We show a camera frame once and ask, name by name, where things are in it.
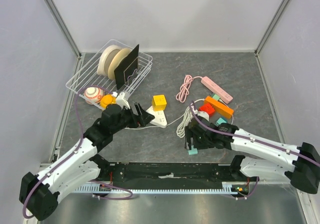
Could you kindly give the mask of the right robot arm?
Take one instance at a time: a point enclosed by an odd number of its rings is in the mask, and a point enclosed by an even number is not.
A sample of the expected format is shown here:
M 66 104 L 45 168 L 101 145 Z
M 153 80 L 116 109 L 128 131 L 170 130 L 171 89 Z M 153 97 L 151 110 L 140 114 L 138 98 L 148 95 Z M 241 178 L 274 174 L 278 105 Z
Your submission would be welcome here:
M 301 146 L 271 141 L 244 131 L 228 123 L 215 126 L 193 119 L 185 128 L 185 146 L 190 150 L 228 149 L 256 156 L 251 159 L 236 156 L 229 168 L 229 175 L 239 181 L 244 177 L 267 180 L 289 180 L 303 192 L 316 194 L 320 183 L 320 155 L 309 143 Z

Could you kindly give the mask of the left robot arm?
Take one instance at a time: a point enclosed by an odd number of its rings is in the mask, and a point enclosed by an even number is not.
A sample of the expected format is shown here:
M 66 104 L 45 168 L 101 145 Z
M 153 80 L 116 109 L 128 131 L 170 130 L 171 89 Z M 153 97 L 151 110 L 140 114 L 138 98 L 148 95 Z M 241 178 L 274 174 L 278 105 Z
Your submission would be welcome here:
M 134 106 L 137 113 L 130 106 L 108 105 L 67 153 L 37 174 L 28 172 L 23 176 L 19 201 L 23 204 L 24 218 L 44 220 L 79 186 L 109 177 L 110 164 L 99 152 L 112 142 L 117 132 L 145 127 L 155 118 L 139 103 Z

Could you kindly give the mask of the yellow cube plug adapter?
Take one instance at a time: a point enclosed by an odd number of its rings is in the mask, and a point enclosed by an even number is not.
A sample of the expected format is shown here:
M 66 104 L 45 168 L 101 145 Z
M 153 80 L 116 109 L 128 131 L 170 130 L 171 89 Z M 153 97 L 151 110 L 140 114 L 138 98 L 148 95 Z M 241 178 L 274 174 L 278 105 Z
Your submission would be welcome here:
M 164 111 L 167 106 L 167 101 L 164 95 L 154 95 L 151 104 L 154 111 Z

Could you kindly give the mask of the teal plug adapter front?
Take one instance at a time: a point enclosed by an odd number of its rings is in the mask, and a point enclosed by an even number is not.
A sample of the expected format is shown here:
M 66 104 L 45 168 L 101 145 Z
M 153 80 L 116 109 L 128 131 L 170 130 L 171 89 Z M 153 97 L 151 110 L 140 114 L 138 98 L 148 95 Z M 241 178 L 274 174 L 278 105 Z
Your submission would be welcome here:
M 194 147 L 192 146 L 191 149 L 188 150 L 188 154 L 189 154 L 189 156 L 191 156 L 191 155 L 197 155 L 197 154 L 198 154 L 198 149 L 197 149 L 197 148 L 194 148 Z

